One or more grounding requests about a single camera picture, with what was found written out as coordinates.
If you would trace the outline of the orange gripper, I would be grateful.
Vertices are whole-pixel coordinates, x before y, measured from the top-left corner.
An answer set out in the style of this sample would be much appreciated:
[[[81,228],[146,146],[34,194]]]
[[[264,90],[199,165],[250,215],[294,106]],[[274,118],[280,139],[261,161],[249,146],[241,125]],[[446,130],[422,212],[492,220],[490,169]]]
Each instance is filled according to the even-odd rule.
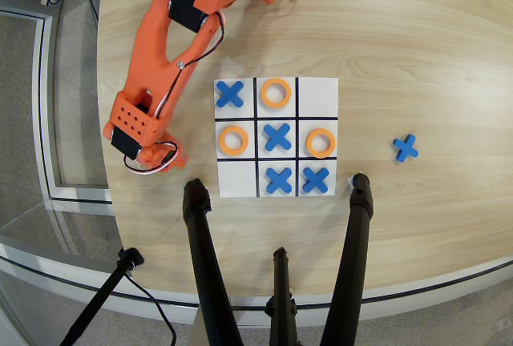
[[[186,166],[186,159],[180,154],[180,143],[169,134],[150,147],[143,147],[135,161],[136,172],[167,172],[174,168],[183,170]]]

